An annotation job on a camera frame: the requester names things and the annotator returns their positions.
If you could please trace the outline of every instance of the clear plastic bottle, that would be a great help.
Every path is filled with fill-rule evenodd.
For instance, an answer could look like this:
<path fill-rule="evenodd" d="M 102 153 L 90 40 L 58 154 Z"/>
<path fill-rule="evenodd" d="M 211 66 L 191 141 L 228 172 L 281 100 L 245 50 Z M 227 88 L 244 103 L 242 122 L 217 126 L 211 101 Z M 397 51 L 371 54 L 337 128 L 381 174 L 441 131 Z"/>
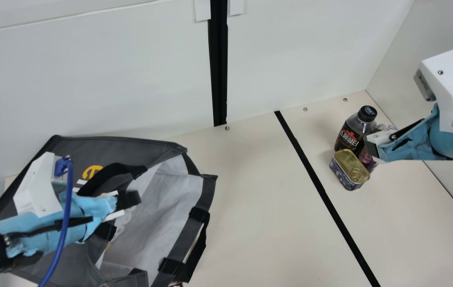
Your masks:
<path fill-rule="evenodd" d="M 373 131 L 377 123 L 377 110 L 371 106 L 363 106 L 350 116 L 343 124 L 335 142 L 335 152 L 340 149 L 350 149 L 356 155 L 363 147 L 363 137 Z"/>

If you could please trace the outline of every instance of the screw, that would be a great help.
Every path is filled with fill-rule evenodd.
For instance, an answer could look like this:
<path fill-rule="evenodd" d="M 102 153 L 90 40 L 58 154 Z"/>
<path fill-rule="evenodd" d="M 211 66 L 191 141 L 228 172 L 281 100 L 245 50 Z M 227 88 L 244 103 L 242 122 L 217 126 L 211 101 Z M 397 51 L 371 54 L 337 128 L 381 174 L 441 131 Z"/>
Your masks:
<path fill-rule="evenodd" d="M 10 246 L 10 237 L 4 236 L 5 245 Z"/>

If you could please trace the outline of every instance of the can lid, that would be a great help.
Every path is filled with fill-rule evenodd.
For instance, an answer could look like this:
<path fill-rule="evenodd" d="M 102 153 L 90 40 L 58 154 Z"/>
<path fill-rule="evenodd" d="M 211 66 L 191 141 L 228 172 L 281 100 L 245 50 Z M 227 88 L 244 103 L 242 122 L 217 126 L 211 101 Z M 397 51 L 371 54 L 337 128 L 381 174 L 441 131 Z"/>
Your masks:
<path fill-rule="evenodd" d="M 333 158 L 352 183 L 359 184 L 370 179 L 370 173 L 350 149 L 335 152 Z"/>
<path fill-rule="evenodd" d="M 362 106 L 358 118 L 364 122 L 373 122 L 377 117 L 377 110 L 372 106 Z"/>

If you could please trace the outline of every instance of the bottle label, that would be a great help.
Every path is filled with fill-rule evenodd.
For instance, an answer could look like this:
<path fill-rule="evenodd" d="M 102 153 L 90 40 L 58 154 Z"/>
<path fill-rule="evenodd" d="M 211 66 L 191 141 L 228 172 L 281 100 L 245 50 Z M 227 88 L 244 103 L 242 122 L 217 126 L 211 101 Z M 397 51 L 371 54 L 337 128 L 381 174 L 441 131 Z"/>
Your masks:
<path fill-rule="evenodd" d="M 340 137 L 343 138 L 347 142 L 347 144 L 352 147 L 357 147 L 359 144 L 359 140 L 356 138 L 356 134 L 347 129 L 340 131 Z"/>
<path fill-rule="evenodd" d="M 363 135 L 356 133 L 346 124 L 343 125 L 335 142 L 335 151 L 350 149 L 355 154 L 363 147 Z"/>

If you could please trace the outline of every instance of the tin can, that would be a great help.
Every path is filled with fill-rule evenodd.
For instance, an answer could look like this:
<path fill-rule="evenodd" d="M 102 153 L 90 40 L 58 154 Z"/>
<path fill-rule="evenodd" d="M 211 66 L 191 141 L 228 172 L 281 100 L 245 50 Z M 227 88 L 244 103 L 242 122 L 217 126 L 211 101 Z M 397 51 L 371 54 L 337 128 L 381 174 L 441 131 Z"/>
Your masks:
<path fill-rule="evenodd" d="M 329 167 L 348 191 L 359 189 L 370 179 L 370 173 L 350 149 L 335 152 Z"/>

